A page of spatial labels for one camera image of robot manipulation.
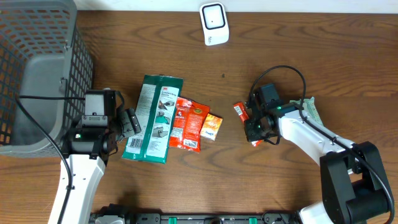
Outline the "red snack bag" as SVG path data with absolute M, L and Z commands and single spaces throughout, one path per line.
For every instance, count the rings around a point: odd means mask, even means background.
M 178 97 L 169 146 L 200 152 L 200 131 L 210 107 Z

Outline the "orange white small packet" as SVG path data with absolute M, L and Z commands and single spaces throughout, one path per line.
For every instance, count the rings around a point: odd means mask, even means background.
M 208 113 L 201 128 L 200 136 L 215 141 L 222 122 L 222 118 Z

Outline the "red stick packet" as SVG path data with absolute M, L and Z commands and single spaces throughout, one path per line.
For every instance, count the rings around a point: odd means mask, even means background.
M 244 122 L 245 122 L 246 120 L 249 119 L 249 116 L 248 116 L 248 114 L 247 114 L 247 112 L 246 112 L 246 109 L 245 109 L 244 104 L 243 104 L 242 102 L 236 103 L 236 104 L 233 106 L 233 108 L 235 109 L 235 111 L 237 112 L 237 114 L 238 114 L 240 120 L 241 120 L 242 123 L 244 124 Z M 252 144 L 254 147 L 257 147 L 258 145 L 260 145 L 260 143 L 261 143 L 261 141 L 252 141 L 252 142 L 251 142 L 251 144 Z

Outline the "mint green snack packet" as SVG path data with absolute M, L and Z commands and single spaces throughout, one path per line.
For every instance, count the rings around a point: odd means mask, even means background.
M 310 116 L 314 121 L 323 126 L 323 122 L 315 106 L 315 98 L 306 98 L 303 100 L 303 115 Z

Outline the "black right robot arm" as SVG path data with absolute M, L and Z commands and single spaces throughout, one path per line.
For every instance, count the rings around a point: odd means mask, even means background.
M 297 212 L 298 223 L 366 223 L 394 213 L 394 199 L 377 147 L 356 144 L 312 119 L 300 104 L 284 103 L 275 86 L 252 88 L 244 130 L 249 142 L 286 139 L 320 166 L 322 200 Z

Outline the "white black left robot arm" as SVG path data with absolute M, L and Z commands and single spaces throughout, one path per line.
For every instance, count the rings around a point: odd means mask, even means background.
M 88 90 L 84 111 L 62 137 L 63 162 L 49 223 L 88 223 L 99 182 L 118 142 L 140 133 L 134 109 L 116 90 Z

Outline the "green white packet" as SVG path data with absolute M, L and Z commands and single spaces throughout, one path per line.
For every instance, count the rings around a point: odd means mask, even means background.
M 183 79 L 146 75 L 136 106 L 141 132 L 129 137 L 123 159 L 165 164 Z

